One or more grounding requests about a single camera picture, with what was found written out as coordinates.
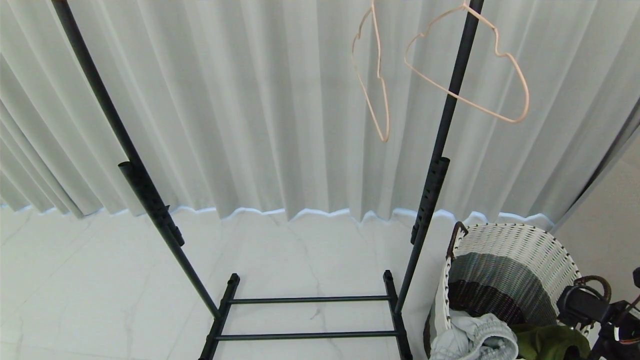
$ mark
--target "laundry basket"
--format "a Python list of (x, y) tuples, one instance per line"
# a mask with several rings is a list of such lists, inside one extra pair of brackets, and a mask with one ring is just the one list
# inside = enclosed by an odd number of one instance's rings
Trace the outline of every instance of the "laundry basket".
[[(424, 346), (451, 328), (449, 309), (471, 316), (493, 313), (510, 325), (557, 324), (556, 302), (580, 272), (548, 232), (523, 224), (454, 226)], [(589, 327), (581, 330), (588, 337)]]

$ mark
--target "clothes rack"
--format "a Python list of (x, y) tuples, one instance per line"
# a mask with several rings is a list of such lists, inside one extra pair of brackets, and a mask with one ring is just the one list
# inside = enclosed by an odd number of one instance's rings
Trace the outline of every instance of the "clothes rack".
[[(406, 273), (400, 292), (396, 293), (394, 280), (391, 271), (386, 270), (383, 274), (386, 295), (371, 296), (346, 296), (346, 297), (295, 297), (295, 298), (273, 298), (273, 299), (236, 299), (236, 291), (240, 282), (240, 276), (232, 274), (227, 281), (220, 307), (217, 307), (213, 299), (207, 292), (202, 281), (191, 266), (181, 247), (185, 244), (180, 230), (173, 222), (169, 214), (169, 206), (165, 205), (156, 186), (151, 180), (140, 155), (138, 154), (127, 130), (118, 115), (115, 105), (111, 101), (109, 93), (100, 78), (100, 74), (95, 67), (91, 54), (82, 38), (82, 34), (76, 24), (75, 18), (66, 0), (52, 0), (58, 18), (65, 30), (67, 38), (74, 50), (74, 53), (82, 67), (82, 70), (102, 108), (109, 125), (118, 138), (128, 161), (118, 164), (122, 174), (133, 189), (137, 198), (142, 203), (151, 221), (167, 244), (176, 261), (182, 267), (187, 278), (191, 281), (196, 292), (205, 303), (214, 317), (213, 325), (206, 336), (205, 344), (199, 360), (212, 360), (218, 343), (220, 341), (248, 341), (248, 340), (296, 340), (296, 339), (321, 339), (321, 338), (371, 338), (371, 337), (395, 337), (400, 358), (402, 360), (412, 360), (413, 356), (409, 346), (406, 329), (402, 317), (402, 308), (411, 285), (411, 279), (418, 263), (420, 252), (429, 229), (433, 212), (435, 211), (438, 196), (444, 183), (444, 178), (449, 166), (449, 159), (442, 156), (444, 145), (451, 125), (451, 119), (456, 107), (456, 98), (447, 95), (440, 120), (440, 127), (436, 136), (429, 170), (424, 183), (420, 206), (418, 209), (415, 225), (412, 229), (411, 243), (413, 249), (409, 258)], [(471, 0), (469, 6), (480, 13), (483, 0)], [(458, 94), (462, 80), (467, 68), (471, 47), (476, 34), (478, 19), (471, 14), (467, 14), (467, 19), (463, 28), (458, 55), (451, 76), (449, 90)], [(389, 304), (393, 331), (357, 331), (357, 332), (311, 332), (311, 333), (290, 333), (290, 334), (231, 334), (222, 335), (227, 316), (232, 305), (242, 304), (282, 304), (300, 302), (360, 302), (360, 301), (386, 301)]]

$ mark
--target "curtain fold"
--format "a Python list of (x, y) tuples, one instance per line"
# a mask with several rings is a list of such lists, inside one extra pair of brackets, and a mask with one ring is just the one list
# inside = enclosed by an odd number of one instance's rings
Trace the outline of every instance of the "curtain fold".
[[(415, 209), (445, 94), (404, 64), (409, 40), (450, 1), (378, 1), (392, 127), (381, 143), (351, 63), (368, 0), (71, 1), (103, 82), (163, 200), (233, 210), (348, 208), (388, 218)], [(49, 2), (0, 4), (0, 196), (76, 216), (143, 209), (117, 169), (126, 160)], [(560, 218), (640, 98), (640, 3), (491, 1), (531, 93), (507, 124), (459, 102), (438, 207)], [(408, 61), (447, 86), (465, 13), (416, 41)], [(522, 89), (480, 24), (461, 95), (516, 116)], [(371, 20), (355, 61), (377, 117)]]

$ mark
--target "pink wire hanger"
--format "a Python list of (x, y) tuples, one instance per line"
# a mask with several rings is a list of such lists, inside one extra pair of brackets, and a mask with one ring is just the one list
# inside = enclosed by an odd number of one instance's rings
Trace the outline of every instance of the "pink wire hanger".
[[(358, 33), (353, 38), (353, 43), (351, 44), (351, 62), (353, 62), (353, 67), (356, 70), (356, 75), (358, 76), (358, 80), (360, 82), (360, 86), (362, 86), (362, 90), (364, 91), (364, 97), (367, 100), (367, 105), (369, 107), (369, 112), (371, 113), (371, 118), (373, 119), (374, 124), (376, 124), (376, 130), (378, 131), (378, 136), (380, 137), (380, 140), (382, 140), (382, 142), (387, 142), (389, 140), (389, 124), (390, 124), (390, 119), (389, 119), (389, 101), (387, 100), (387, 87), (385, 85), (385, 79), (380, 74), (380, 62), (381, 62), (380, 32), (378, 31), (378, 19), (376, 18), (376, 7), (375, 7), (375, 4), (374, 4), (374, 1), (375, 0), (371, 0), (371, 6), (369, 7), (367, 12), (362, 17), (362, 21), (360, 21), (360, 26), (358, 27)], [(371, 106), (371, 100), (369, 99), (369, 94), (367, 93), (367, 87), (364, 85), (364, 82), (362, 81), (362, 78), (360, 77), (360, 72), (358, 71), (358, 65), (356, 65), (356, 60), (353, 57), (353, 54), (355, 52), (356, 40), (360, 39), (360, 36), (362, 34), (362, 26), (364, 25), (365, 20), (367, 20), (367, 17), (369, 16), (369, 14), (371, 14), (371, 17), (373, 18), (373, 29), (375, 30), (376, 41), (378, 43), (378, 63), (376, 65), (377, 66), (376, 67), (376, 75), (377, 75), (378, 79), (380, 80), (380, 83), (382, 84), (382, 94), (383, 94), (383, 96), (385, 98), (385, 113), (387, 115), (387, 130), (385, 131), (384, 135), (382, 135), (382, 130), (380, 129), (380, 125), (378, 124), (378, 119), (376, 118), (376, 114), (375, 114), (375, 112), (373, 112), (373, 107)]]
[[(435, 83), (435, 81), (427, 78), (425, 75), (423, 75), (421, 72), (419, 72), (418, 70), (416, 70), (416, 68), (414, 68), (411, 64), (409, 64), (409, 62), (406, 60), (406, 55), (409, 52), (409, 48), (411, 47), (411, 45), (415, 42), (415, 40), (418, 37), (426, 37), (427, 34), (429, 33), (429, 30), (431, 30), (431, 26), (433, 24), (435, 24), (436, 22), (438, 22), (439, 20), (441, 20), (442, 18), (446, 17), (447, 15), (450, 15), (454, 12), (457, 12), (458, 10), (466, 10), (468, 11), (471, 15), (473, 15), (474, 17), (476, 17), (478, 20), (480, 20), (481, 22), (483, 22), (485, 25), (487, 25), (489, 28), (491, 28), (493, 30), (493, 32), (495, 33), (495, 47), (493, 48), (493, 53), (499, 57), (499, 58), (503, 58), (503, 57), (508, 57), (509, 60), (511, 60), (511, 63), (513, 64), (513, 67), (515, 68), (516, 72), (518, 73), (518, 77), (520, 78), (520, 82), (522, 83), (522, 88), (524, 89), (524, 108), (522, 109), (522, 114), (520, 114), (520, 116), (517, 119), (509, 119), (505, 116), (502, 116), (498, 113), (495, 113), (491, 110), (487, 110), (486, 108), (471, 102), (467, 99), (465, 99), (462, 96), (459, 96), (458, 94), (454, 94), (453, 92), (449, 91), (448, 89), (444, 88), (443, 86)], [(418, 35), (416, 35), (413, 39), (411, 39), (411, 41), (409, 42), (409, 44), (406, 46), (406, 51), (404, 52), (404, 63), (409, 66), (409, 68), (411, 68), (416, 74), (418, 74), (420, 77), (422, 77), (423, 79), (425, 79), (426, 81), (429, 81), (431, 84), (434, 84), (437, 88), (441, 89), (442, 91), (446, 92), (447, 94), (455, 97), (456, 99), (462, 100), (465, 103), (473, 106), (474, 108), (483, 111), (489, 115), (492, 115), (494, 117), (497, 117), (500, 120), (504, 120), (506, 122), (510, 122), (510, 123), (517, 123), (522, 121), (526, 116), (527, 113), (529, 112), (529, 88), (527, 87), (527, 81), (524, 78), (524, 75), (522, 74), (522, 71), (520, 70), (520, 67), (518, 66), (518, 63), (516, 62), (516, 60), (513, 58), (513, 56), (509, 53), (500, 53), (498, 52), (498, 43), (499, 43), (499, 35), (498, 35), (498, 29), (491, 23), (489, 22), (487, 19), (485, 19), (482, 15), (480, 15), (479, 13), (477, 13), (475, 10), (471, 9), (471, 7), (469, 7), (469, 5), (467, 5), (466, 0), (463, 0), (462, 5), (460, 5), (457, 8), (451, 9), (448, 12), (443, 13), (442, 15), (438, 16), (437, 18), (433, 19), (429, 25), (427, 25), (427, 31), (423, 32), (423, 33), (419, 33)], [(380, 43), (378, 42), (378, 54), (380, 53)], [(380, 58), (378, 58), (378, 68), (380, 69)]]

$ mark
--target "marble floor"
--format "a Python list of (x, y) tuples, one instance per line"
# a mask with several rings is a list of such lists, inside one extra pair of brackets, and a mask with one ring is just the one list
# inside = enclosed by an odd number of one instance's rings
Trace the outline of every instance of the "marble floor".
[[(195, 360), (212, 316), (146, 216), (0, 209), (2, 360)], [(231, 273), (237, 298), (383, 295), (399, 289), (415, 213), (356, 222), (346, 212), (173, 213), (185, 253), (219, 301)], [(466, 223), (484, 222), (472, 214)], [(536, 224), (535, 219), (529, 222)], [(454, 219), (439, 211), (403, 311), (415, 359)], [(392, 329), (385, 302), (243, 305), (225, 334)], [(398, 359), (395, 339), (222, 343), (216, 359)]]

